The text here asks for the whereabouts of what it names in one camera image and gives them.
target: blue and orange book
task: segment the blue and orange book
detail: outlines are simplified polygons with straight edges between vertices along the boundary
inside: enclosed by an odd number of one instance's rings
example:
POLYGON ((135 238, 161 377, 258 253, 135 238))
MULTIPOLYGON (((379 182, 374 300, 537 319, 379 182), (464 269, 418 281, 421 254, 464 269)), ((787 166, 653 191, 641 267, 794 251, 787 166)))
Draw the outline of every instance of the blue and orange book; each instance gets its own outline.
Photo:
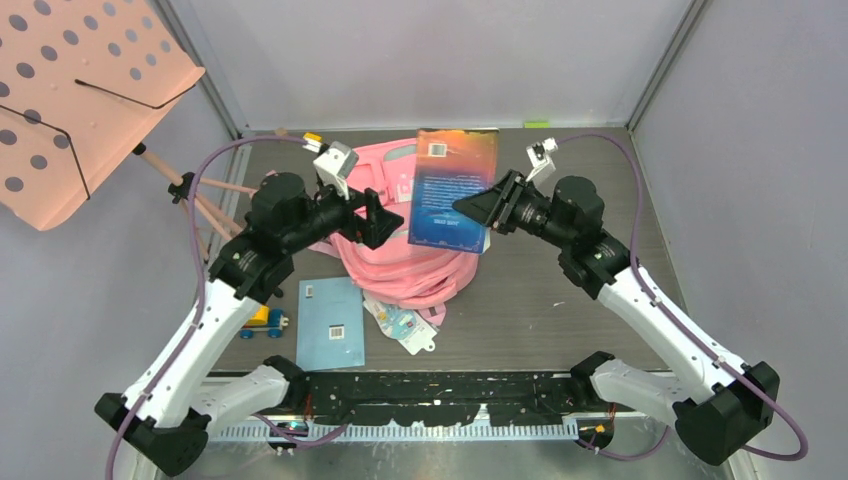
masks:
POLYGON ((422 129, 416 148, 409 243, 483 253, 486 228, 453 202, 492 186, 498 131, 422 129))

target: peach pegboard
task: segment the peach pegboard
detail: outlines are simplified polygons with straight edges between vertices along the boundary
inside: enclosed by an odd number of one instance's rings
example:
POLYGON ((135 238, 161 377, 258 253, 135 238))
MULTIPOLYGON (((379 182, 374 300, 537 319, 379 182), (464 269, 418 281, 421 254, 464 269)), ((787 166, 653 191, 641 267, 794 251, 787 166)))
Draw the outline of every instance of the peach pegboard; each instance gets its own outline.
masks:
POLYGON ((204 70, 145 0, 0 1, 0 201, 39 230, 68 219, 204 70))

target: green tape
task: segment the green tape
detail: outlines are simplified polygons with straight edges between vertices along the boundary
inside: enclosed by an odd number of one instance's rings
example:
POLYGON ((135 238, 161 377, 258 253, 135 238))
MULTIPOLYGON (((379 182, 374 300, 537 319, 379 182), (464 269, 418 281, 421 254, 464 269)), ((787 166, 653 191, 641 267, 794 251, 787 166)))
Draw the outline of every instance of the green tape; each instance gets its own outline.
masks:
POLYGON ((551 128, 551 124, 547 120, 533 120, 524 122, 524 128, 551 128))

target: pink fabric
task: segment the pink fabric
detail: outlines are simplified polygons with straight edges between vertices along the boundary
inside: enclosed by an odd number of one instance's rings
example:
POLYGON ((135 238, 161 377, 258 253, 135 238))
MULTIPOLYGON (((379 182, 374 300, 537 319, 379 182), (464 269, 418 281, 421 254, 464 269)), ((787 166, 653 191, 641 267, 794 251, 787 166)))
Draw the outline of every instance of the pink fabric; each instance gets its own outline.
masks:
POLYGON ((387 210, 404 217, 404 225, 392 238, 371 250, 333 234, 310 249, 340 258, 354 283, 375 299, 418 310, 427 321, 440 325, 447 311, 444 302, 474 278, 478 255, 408 243, 415 151, 390 161, 384 158, 415 144, 412 138, 357 148, 359 162, 347 178, 351 188, 376 190, 387 210))

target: gray wall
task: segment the gray wall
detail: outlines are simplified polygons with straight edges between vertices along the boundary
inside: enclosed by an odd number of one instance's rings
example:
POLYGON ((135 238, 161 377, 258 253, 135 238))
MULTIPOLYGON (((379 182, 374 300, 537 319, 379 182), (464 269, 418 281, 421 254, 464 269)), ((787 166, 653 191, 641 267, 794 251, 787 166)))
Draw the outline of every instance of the gray wall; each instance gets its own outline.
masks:
MULTIPOLYGON (((811 437, 769 479, 845 478, 846 25, 841 0, 713 2, 636 135, 694 318, 811 437)), ((779 420, 756 443, 797 446, 779 420)))
MULTIPOLYGON (((226 140, 195 89, 145 143, 185 171, 226 140)), ((228 160, 209 174, 222 178, 228 160)), ((94 404, 143 372, 194 294, 185 215, 167 184, 130 156, 53 230, 0 208, 0 477, 102 478, 114 432, 94 404)))
POLYGON ((172 3, 251 128, 332 129, 623 125, 689 1, 172 3))

